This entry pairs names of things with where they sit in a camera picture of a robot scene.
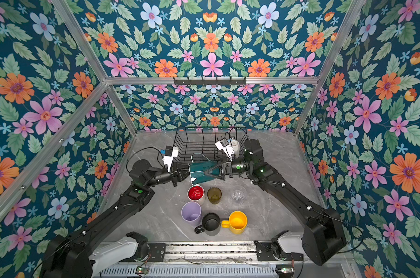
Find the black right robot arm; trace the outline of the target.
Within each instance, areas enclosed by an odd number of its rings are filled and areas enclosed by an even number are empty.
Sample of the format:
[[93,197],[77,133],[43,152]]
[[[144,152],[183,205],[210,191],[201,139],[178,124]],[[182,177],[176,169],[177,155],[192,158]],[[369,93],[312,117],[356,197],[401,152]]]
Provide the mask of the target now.
[[204,175],[225,180],[226,176],[244,173],[253,184],[274,196],[298,219],[303,227],[302,232],[286,230],[272,238],[270,250],[276,258],[298,253],[322,266],[346,246],[342,221],[335,209],[324,209],[287,182],[265,160],[258,140],[247,140],[242,151],[239,158],[215,162],[204,170]]

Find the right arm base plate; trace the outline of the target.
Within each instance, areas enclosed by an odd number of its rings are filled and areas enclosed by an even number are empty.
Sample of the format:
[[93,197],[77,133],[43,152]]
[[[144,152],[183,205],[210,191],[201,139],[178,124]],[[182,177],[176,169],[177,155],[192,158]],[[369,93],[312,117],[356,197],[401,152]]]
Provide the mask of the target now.
[[299,253],[285,253],[277,243],[254,241],[258,261],[303,261]]

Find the green mug cream interior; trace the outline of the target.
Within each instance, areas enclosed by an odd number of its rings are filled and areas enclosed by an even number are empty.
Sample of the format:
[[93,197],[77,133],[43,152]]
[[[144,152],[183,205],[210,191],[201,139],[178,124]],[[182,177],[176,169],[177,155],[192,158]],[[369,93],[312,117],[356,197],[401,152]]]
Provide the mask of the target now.
[[192,154],[191,163],[189,164],[189,176],[192,185],[200,185],[208,181],[214,180],[214,178],[207,177],[204,175],[204,171],[210,167],[219,164],[217,161],[210,160],[204,154]]

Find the black wire dish rack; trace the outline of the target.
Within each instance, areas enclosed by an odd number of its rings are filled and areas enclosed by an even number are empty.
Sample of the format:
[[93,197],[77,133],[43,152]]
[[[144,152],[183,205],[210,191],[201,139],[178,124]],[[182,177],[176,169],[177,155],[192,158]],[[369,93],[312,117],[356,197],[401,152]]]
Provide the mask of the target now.
[[191,163],[192,154],[204,154],[210,160],[218,161],[226,157],[223,151],[215,147],[216,141],[222,141],[224,145],[235,139],[240,143],[240,149],[248,139],[247,129],[243,127],[229,128],[204,128],[204,127],[183,127],[176,130],[174,147],[179,148],[178,157],[174,162]]

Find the red interior white mug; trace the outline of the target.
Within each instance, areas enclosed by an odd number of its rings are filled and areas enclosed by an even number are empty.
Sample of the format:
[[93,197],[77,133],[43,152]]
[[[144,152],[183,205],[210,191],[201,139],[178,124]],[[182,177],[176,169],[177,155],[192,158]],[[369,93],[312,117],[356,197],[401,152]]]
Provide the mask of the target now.
[[200,185],[191,186],[188,189],[187,196],[191,202],[196,202],[202,206],[205,202],[205,189]]

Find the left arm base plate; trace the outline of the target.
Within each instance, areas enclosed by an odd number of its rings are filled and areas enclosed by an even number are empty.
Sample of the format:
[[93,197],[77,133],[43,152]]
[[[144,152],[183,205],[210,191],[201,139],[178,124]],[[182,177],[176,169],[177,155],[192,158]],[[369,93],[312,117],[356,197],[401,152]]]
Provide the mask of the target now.
[[143,262],[163,262],[167,245],[165,243],[148,243]]

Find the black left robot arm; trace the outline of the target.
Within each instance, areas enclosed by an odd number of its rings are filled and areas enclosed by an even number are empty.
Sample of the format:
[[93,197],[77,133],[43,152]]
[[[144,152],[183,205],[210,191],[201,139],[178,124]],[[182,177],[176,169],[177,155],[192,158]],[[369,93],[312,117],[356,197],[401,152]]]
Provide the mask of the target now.
[[127,233],[104,248],[99,245],[122,223],[139,213],[154,197],[153,187],[177,183],[189,177],[187,163],[174,162],[167,168],[153,167],[146,159],[134,163],[132,183],[107,210],[78,231],[56,236],[48,244],[41,262],[41,278],[91,278],[127,258],[145,261],[150,256],[147,237]]

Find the white faceted mug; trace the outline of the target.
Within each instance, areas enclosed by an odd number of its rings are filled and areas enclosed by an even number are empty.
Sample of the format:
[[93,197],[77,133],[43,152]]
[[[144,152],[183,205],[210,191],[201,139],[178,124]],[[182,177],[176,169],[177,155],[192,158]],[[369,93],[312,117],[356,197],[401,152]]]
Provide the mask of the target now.
[[235,158],[239,157],[239,153],[240,153],[240,143],[235,140],[235,139],[231,139],[230,140],[230,146],[233,149],[233,155]]

